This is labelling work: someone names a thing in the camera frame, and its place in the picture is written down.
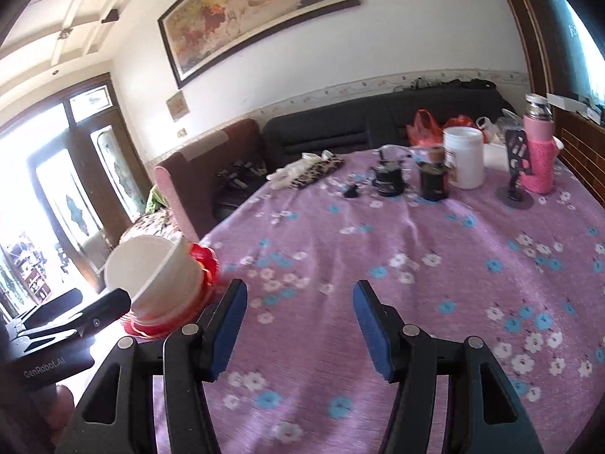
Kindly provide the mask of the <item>person's hand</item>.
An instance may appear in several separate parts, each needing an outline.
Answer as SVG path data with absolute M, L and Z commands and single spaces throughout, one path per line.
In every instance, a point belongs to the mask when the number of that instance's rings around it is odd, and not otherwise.
M 73 393 L 62 384 L 55 386 L 55 396 L 45 419 L 50 428 L 50 441 L 56 446 L 62 438 L 64 429 L 69 424 L 75 411 Z

